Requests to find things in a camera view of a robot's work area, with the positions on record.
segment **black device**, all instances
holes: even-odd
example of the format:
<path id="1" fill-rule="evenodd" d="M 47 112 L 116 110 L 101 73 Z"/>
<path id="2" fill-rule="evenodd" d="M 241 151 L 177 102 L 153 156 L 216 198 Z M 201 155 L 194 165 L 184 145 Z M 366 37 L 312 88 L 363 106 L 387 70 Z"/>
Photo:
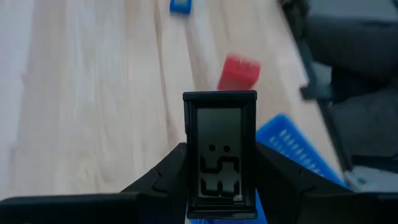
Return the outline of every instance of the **black device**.
<path id="1" fill-rule="evenodd" d="M 256 97 L 255 91 L 184 93 L 187 143 L 122 192 L 5 199 L 0 223 L 256 218 L 255 189 L 270 224 L 396 223 L 398 194 L 352 192 L 255 145 Z"/>

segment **wooden floor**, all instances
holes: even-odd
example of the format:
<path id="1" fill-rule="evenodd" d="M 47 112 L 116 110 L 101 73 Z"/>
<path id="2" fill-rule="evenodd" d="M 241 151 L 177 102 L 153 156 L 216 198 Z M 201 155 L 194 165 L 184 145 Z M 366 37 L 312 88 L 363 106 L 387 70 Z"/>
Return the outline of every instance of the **wooden floor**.
<path id="1" fill-rule="evenodd" d="M 182 93 L 260 61 L 257 127 L 291 116 L 341 175 L 273 0 L 0 0 L 0 198 L 118 192 L 185 141 Z"/>

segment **light wood floor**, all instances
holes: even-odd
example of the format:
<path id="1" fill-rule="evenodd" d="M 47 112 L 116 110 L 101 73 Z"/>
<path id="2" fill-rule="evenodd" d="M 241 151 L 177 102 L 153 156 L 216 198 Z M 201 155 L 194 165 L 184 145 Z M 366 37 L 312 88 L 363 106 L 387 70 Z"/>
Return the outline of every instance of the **light wood floor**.
<path id="1" fill-rule="evenodd" d="M 0 198 L 118 192 L 185 141 L 182 93 L 260 61 L 257 127 L 290 115 L 341 174 L 273 0 L 0 0 Z"/>

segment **blue object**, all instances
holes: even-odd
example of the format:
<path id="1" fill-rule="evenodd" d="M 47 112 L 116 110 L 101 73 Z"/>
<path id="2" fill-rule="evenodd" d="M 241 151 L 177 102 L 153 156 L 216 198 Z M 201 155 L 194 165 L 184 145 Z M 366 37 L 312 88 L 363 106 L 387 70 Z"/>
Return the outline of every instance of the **blue object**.
<path id="1" fill-rule="evenodd" d="M 263 125 L 256 133 L 256 141 L 283 154 L 296 163 L 306 167 L 312 172 L 340 184 L 346 185 L 336 173 L 318 155 L 315 148 L 307 141 L 304 135 L 295 127 L 294 123 L 284 114 L 277 115 L 274 119 Z M 192 224 L 248 224 L 267 223 L 260 198 L 256 192 L 256 220 L 190 220 Z"/>
<path id="2" fill-rule="evenodd" d="M 192 0 L 171 0 L 170 12 L 189 15 L 191 13 Z"/>

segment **red block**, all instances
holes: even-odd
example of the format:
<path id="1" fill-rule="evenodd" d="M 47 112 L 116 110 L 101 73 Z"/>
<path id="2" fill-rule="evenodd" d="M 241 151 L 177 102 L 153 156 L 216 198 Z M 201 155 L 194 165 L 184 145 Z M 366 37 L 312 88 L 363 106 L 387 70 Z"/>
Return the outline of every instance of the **red block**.
<path id="1" fill-rule="evenodd" d="M 250 90 L 260 75 L 260 63 L 228 55 L 217 90 Z"/>

